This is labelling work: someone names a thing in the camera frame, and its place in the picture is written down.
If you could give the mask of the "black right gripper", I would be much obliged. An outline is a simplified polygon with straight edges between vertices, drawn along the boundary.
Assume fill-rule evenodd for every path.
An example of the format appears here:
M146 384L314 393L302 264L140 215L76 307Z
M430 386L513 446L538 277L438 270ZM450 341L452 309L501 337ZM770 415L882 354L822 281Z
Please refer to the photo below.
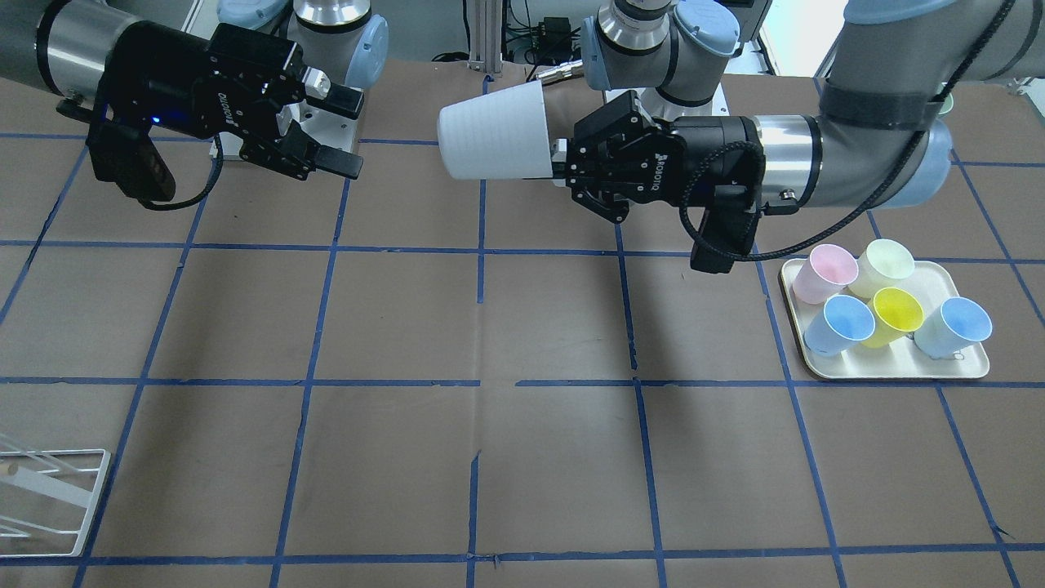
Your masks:
M104 61L102 158L145 160L153 126L208 139L242 138L245 160L304 181L321 170L358 179L363 159L322 145L297 122L279 122L301 103L359 119L363 92L306 67L287 38L220 24L199 38L150 21L123 30Z

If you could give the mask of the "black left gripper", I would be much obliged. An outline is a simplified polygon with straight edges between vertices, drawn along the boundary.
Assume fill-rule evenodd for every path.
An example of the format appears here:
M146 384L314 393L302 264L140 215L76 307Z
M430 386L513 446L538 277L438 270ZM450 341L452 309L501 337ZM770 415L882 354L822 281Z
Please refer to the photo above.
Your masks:
M679 117L665 122L626 91L551 145L552 182L612 224L631 203L732 207L746 212L764 175L764 152L747 117Z

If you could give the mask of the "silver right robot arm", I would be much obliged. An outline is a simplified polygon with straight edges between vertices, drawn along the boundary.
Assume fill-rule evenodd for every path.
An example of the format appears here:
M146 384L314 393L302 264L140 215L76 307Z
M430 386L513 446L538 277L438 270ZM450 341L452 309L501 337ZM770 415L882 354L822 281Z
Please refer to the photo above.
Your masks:
M63 97L93 131L229 133L250 163L283 175L362 170L359 156L321 144L291 114L309 105L355 119L362 93L330 83L287 38L225 23L200 38L101 1L4 1L2 77Z

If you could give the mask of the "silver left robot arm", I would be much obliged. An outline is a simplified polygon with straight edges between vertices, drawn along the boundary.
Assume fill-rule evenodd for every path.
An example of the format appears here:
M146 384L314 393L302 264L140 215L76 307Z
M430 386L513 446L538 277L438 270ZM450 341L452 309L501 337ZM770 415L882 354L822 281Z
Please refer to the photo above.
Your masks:
M715 1L611 1L582 26L585 74L620 95L552 149L552 177L612 224L675 207L698 246L746 256L762 216L915 206L945 181L940 110L957 83L1043 75L1041 1L850 1L820 112L686 116L712 103L738 45Z

